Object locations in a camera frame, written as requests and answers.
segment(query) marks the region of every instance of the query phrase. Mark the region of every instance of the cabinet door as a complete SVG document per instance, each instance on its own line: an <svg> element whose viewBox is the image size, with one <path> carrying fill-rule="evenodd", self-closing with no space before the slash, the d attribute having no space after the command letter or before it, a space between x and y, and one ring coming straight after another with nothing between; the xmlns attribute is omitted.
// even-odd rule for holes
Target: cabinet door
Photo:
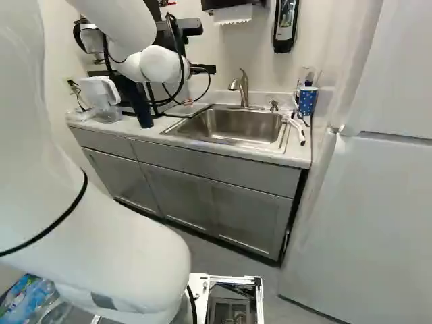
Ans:
<svg viewBox="0 0 432 324"><path fill-rule="evenodd" d="M82 150L113 197L159 214L153 193L138 162L88 148Z"/></svg>
<svg viewBox="0 0 432 324"><path fill-rule="evenodd" d="M200 232L213 232L213 210L209 186L193 175L140 163L162 213L169 219Z"/></svg>
<svg viewBox="0 0 432 324"><path fill-rule="evenodd" d="M255 190L212 182L220 238L277 260L292 201Z"/></svg>

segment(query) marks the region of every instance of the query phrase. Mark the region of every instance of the soap dispenser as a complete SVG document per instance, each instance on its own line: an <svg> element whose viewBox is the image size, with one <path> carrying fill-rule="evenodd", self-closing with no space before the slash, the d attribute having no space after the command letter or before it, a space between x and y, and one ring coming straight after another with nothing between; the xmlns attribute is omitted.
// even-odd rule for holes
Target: soap dispenser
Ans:
<svg viewBox="0 0 432 324"><path fill-rule="evenodd" d="M300 0L276 0L273 27L275 53L289 53L294 46Z"/></svg>

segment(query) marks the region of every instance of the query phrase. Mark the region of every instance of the white refrigerator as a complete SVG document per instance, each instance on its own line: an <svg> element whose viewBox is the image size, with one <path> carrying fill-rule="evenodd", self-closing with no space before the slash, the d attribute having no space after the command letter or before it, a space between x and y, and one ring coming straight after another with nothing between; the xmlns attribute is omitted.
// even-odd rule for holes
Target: white refrigerator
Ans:
<svg viewBox="0 0 432 324"><path fill-rule="evenodd" d="M432 1L358 6L320 92L279 293L352 324L430 324Z"/></svg>

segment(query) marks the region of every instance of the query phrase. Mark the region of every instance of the faucet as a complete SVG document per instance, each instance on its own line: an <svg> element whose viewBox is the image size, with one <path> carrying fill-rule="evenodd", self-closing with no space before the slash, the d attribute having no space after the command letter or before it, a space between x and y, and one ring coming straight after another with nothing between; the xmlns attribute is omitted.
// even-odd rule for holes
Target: faucet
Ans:
<svg viewBox="0 0 432 324"><path fill-rule="evenodd" d="M240 91L240 96L242 96L241 106L244 108L249 108L249 78L246 72L240 68L242 71L242 77L234 79L228 87L230 91Z"/></svg>

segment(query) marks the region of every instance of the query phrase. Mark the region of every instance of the electrical outlet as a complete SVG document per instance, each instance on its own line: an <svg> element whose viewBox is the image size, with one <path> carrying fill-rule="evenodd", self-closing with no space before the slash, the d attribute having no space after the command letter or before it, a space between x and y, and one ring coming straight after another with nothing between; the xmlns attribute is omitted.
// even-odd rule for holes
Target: electrical outlet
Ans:
<svg viewBox="0 0 432 324"><path fill-rule="evenodd" d="M73 83L75 82L74 77L72 76L64 76L62 78L63 84L69 90L69 95L76 95L79 91L79 88Z"/></svg>

